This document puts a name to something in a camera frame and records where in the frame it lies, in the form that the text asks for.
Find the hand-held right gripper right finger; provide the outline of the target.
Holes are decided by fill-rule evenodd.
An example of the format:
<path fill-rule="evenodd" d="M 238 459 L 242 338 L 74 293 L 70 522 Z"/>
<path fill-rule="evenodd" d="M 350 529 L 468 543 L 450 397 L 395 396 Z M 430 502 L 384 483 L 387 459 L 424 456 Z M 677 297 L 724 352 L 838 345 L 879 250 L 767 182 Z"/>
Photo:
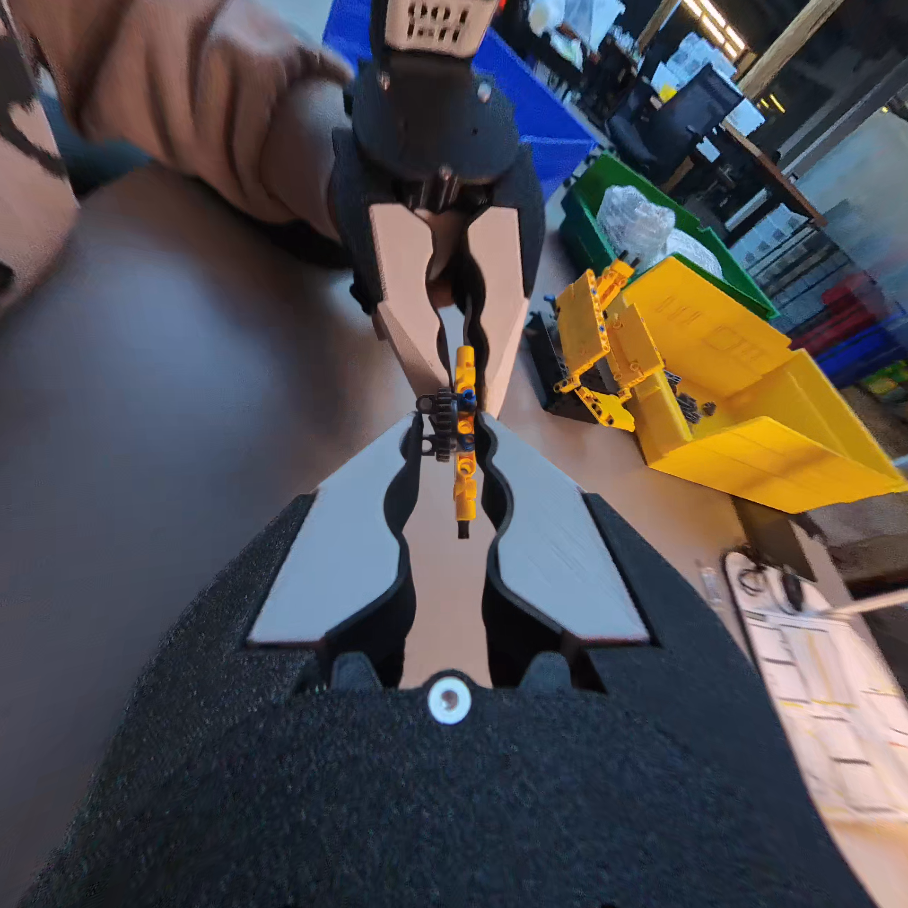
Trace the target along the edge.
<path fill-rule="evenodd" d="M 481 505 L 494 530 L 481 616 L 493 687 L 518 687 L 539 655 L 567 680 L 602 687 L 590 651 L 648 646 L 652 634 L 588 494 L 499 420 L 481 415 Z"/>

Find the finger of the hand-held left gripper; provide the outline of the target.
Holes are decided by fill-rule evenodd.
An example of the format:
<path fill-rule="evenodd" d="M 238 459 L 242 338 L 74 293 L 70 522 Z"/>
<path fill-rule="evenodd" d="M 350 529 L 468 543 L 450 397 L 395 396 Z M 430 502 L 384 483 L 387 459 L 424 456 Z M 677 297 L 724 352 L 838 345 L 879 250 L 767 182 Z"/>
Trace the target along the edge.
<path fill-rule="evenodd" d="M 516 210 L 490 207 L 471 221 L 462 243 L 462 287 L 464 341 L 474 349 L 480 408 L 497 418 L 528 313 Z"/>
<path fill-rule="evenodd" d="M 428 274 L 435 255 L 428 223 L 397 203 L 369 208 L 380 276 L 377 317 L 417 397 L 450 386 L 443 322 L 429 299 Z"/>

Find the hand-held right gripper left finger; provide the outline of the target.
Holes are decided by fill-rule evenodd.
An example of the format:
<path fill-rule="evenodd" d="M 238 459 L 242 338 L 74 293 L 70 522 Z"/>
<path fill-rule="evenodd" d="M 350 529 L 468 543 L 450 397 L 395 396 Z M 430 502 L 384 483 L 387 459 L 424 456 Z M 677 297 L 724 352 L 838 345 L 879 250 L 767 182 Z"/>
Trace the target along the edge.
<path fill-rule="evenodd" d="M 408 414 L 301 497 L 304 516 L 246 645 L 311 651 L 324 677 L 347 653 L 402 681 L 416 616 L 404 535 L 419 496 L 423 416 Z"/>

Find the yellow gear block assembly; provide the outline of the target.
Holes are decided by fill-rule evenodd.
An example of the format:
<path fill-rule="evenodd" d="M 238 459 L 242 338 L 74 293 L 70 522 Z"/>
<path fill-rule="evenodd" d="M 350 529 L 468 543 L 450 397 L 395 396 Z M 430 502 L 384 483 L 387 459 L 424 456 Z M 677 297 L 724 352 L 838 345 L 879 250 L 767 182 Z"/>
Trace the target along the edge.
<path fill-rule="evenodd" d="M 430 428 L 421 438 L 421 455 L 453 470 L 453 512 L 459 540 L 470 539 L 480 502 L 479 403 L 476 354 L 469 345 L 457 349 L 452 386 L 417 399 L 417 413 Z"/>

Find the person's left forearm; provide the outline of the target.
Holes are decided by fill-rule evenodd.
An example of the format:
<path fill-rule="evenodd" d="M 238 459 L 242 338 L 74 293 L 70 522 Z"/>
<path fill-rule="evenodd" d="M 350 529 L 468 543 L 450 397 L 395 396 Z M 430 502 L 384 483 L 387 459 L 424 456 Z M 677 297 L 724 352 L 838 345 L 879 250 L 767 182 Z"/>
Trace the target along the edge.
<path fill-rule="evenodd" d="M 75 130 L 123 140 L 262 221 L 297 219 L 262 183 L 278 103 L 351 72 L 258 2 L 10 2 Z"/>

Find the grey desk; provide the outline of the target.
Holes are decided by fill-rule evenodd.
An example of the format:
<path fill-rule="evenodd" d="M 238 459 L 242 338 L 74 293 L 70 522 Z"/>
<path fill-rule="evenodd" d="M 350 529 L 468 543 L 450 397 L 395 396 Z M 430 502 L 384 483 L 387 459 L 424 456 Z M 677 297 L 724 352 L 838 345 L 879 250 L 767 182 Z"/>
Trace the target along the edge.
<path fill-rule="evenodd" d="M 725 496 L 623 433 L 496 419 L 588 494 L 652 634 L 493 687 L 494 530 L 423 459 L 402 681 L 246 645 L 326 478 L 415 410 L 349 275 L 157 167 L 2 323 L 2 906 L 873 906 L 687 583 Z"/>

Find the blue storage bin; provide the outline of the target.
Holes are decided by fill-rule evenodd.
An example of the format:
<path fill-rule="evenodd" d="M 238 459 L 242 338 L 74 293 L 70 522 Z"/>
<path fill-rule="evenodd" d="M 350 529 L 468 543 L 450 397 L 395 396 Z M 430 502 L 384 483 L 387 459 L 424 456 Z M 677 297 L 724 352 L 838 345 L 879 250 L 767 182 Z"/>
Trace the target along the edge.
<path fill-rule="evenodd" d="M 352 67 L 371 58 L 369 1 L 334 1 L 323 30 L 323 44 Z M 491 75 L 514 106 L 522 142 L 531 147 L 543 197 L 549 200 L 596 144 L 494 30 L 488 30 L 474 59 L 475 68 Z"/>

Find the crumpled clear plastic bag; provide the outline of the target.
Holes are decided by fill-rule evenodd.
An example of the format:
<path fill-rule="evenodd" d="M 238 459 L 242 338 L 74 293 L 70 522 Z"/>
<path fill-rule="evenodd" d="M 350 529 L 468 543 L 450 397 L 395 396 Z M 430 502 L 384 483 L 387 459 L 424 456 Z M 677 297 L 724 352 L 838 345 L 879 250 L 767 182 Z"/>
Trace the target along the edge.
<path fill-rule="evenodd" d="M 615 254 L 643 273 L 667 255 L 675 233 L 675 211 L 648 200 L 631 185 L 611 185 L 603 195 L 596 222 Z"/>

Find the pile of dark pieces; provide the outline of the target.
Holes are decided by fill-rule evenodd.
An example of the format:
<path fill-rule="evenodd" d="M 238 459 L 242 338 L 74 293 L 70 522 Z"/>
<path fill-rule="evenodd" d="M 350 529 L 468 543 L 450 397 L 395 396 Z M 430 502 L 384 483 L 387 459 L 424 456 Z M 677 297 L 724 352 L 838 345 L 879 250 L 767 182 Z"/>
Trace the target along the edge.
<path fill-rule="evenodd" d="M 689 393 L 679 390 L 682 382 L 682 378 L 679 375 L 669 369 L 665 369 L 664 376 L 685 421 L 689 425 L 696 426 L 702 419 L 711 418 L 716 414 L 717 404 L 715 402 L 704 402 L 701 404 Z"/>

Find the dark flat plate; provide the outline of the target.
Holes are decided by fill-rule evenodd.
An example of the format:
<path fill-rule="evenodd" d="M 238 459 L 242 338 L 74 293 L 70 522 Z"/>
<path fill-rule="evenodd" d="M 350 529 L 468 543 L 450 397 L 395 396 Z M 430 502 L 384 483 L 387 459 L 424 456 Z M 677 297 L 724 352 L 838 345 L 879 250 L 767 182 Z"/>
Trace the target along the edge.
<path fill-rule="evenodd" d="M 766 563 L 790 568 L 801 578 L 816 582 L 816 574 L 795 534 L 798 527 L 810 539 L 823 545 L 827 542 L 823 529 L 810 515 L 788 514 L 737 496 L 731 501 L 751 550 Z"/>

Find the yellow storage bin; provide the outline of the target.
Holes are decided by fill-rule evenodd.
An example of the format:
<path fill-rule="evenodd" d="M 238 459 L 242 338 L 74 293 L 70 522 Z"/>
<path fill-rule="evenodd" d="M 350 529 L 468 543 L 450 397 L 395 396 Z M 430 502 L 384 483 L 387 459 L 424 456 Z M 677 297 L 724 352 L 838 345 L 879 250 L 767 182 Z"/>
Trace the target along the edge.
<path fill-rule="evenodd" d="M 664 359 L 628 403 L 650 468 L 788 514 L 906 491 L 810 354 L 678 259 L 623 296 Z M 665 369 L 716 414 L 689 425 Z"/>

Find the black office chair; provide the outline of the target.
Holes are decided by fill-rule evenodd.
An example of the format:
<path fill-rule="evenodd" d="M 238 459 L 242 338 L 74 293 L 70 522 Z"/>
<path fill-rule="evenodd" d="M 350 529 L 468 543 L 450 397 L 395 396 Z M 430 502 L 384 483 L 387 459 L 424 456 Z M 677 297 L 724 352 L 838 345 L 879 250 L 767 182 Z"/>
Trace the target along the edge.
<path fill-rule="evenodd" d="M 654 184 L 665 183 L 743 95 L 711 64 L 655 108 L 658 92 L 637 78 L 607 122 L 619 158 Z"/>

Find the wooden table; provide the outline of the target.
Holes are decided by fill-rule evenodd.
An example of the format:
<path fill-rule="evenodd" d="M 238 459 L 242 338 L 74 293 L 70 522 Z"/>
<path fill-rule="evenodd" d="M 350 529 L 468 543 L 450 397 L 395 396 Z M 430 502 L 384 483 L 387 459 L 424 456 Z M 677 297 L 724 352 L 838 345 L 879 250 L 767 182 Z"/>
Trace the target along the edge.
<path fill-rule="evenodd" d="M 770 200 L 774 200 L 778 204 L 784 204 L 789 210 L 807 218 L 808 221 L 818 229 L 826 227 L 827 219 L 823 213 L 812 206 L 808 198 L 801 193 L 800 189 L 779 169 L 777 164 L 774 163 L 766 153 L 760 150 L 747 136 L 737 130 L 731 124 L 730 120 L 724 119 L 720 123 L 719 128 L 732 142 L 735 142 L 755 161 L 762 173 L 761 179 L 763 188 L 767 192 L 766 202 L 739 224 L 739 234 L 743 235 L 746 233 L 744 230 L 746 224 L 748 225 L 747 228 L 751 229 L 756 222 L 774 209 L 775 206 Z"/>

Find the person's dark blue trousers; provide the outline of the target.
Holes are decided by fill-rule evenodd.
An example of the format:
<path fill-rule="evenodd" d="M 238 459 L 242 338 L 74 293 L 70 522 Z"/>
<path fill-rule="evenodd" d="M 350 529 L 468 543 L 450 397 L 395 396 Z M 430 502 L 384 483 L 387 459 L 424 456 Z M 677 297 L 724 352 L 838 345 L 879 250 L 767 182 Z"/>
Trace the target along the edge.
<path fill-rule="evenodd" d="M 148 155 L 128 142 L 85 140 L 68 124 L 56 97 L 40 89 L 39 98 L 76 199 L 81 200 L 151 162 Z"/>

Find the person's beige hoodie torso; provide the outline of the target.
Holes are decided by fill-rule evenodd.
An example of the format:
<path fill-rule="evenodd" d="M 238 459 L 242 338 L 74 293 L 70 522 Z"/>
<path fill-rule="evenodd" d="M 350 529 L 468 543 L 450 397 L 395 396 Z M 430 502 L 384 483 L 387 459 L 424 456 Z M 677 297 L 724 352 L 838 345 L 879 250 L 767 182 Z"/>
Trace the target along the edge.
<path fill-rule="evenodd" d="M 1 312 L 51 269 L 79 204 L 6 2 L 1 7 Z"/>

